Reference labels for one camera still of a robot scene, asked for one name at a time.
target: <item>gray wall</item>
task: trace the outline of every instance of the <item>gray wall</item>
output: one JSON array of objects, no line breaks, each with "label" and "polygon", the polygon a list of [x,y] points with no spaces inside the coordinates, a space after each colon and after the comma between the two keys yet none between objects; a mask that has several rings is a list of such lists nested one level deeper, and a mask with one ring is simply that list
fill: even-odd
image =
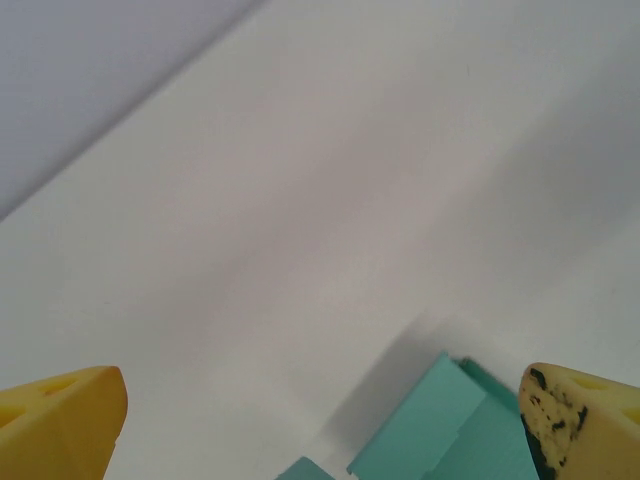
[{"label": "gray wall", "polygon": [[0,0],[0,218],[259,0]]}]

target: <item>teal block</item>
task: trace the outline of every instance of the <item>teal block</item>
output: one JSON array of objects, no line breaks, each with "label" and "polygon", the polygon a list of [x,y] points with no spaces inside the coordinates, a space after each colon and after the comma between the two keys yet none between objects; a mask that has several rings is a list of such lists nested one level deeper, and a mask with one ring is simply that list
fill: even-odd
[{"label": "teal block", "polygon": [[500,402],[507,410],[520,418],[520,407],[514,393],[499,382],[493,375],[471,358],[464,358],[459,363],[460,368],[478,383],[489,395]]},{"label": "teal block", "polygon": [[442,355],[347,469],[361,480],[420,480],[487,396]]},{"label": "teal block", "polygon": [[538,480],[522,423],[488,396],[433,472],[422,480]]},{"label": "teal block", "polygon": [[516,396],[446,354],[347,469],[360,480],[537,480]]},{"label": "teal block", "polygon": [[333,477],[308,458],[302,457],[277,480],[333,480]]}]

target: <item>green block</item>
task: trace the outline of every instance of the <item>green block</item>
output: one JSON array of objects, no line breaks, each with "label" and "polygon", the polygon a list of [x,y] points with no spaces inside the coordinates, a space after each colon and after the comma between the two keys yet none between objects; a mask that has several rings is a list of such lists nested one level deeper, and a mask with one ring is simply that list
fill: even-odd
[{"label": "green block", "polygon": [[302,457],[277,480],[333,480],[328,473],[306,457]]}]

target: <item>black speckle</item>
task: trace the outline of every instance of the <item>black speckle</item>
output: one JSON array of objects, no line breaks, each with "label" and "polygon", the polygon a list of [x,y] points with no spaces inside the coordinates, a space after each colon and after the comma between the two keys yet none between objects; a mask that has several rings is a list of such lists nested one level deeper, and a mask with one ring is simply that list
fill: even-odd
[{"label": "black speckle", "polygon": [[531,458],[533,458],[533,464],[536,466],[536,472],[540,480],[555,480],[556,470],[547,465],[547,457],[542,453],[542,445],[540,440],[534,436],[529,430],[527,421],[524,419],[524,415],[520,415],[522,424],[524,425],[524,431],[527,436],[527,443],[529,444],[529,450],[531,451]]},{"label": "black speckle", "polygon": [[557,402],[561,403],[565,407],[573,408],[573,403],[569,400],[567,394],[565,392],[560,392],[558,387],[550,390],[549,394],[551,394],[551,396],[555,398]]},{"label": "black speckle", "polygon": [[580,430],[582,430],[584,421],[587,418],[587,413],[589,413],[589,409],[587,407],[583,407],[582,410],[578,412],[578,418],[580,419],[580,422],[578,423],[578,428],[576,429],[576,431],[579,432]]},{"label": "black speckle", "polygon": [[547,379],[544,378],[544,374],[540,370],[532,368],[529,370],[529,374],[538,381],[538,385],[540,385],[541,389],[547,389]]},{"label": "black speckle", "polygon": [[556,430],[560,430],[561,428],[564,428],[566,426],[567,426],[566,422],[564,420],[560,420],[559,422],[551,425],[551,430],[555,432]]}]

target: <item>white table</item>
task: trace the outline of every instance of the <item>white table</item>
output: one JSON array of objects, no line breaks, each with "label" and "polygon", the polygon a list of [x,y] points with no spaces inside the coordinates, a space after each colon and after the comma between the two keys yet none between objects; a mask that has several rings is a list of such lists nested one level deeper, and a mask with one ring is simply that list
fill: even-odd
[{"label": "white table", "polygon": [[108,479],[252,480],[337,473],[439,348],[640,384],[637,17],[477,3],[208,51],[0,224],[0,387],[117,364]]}]

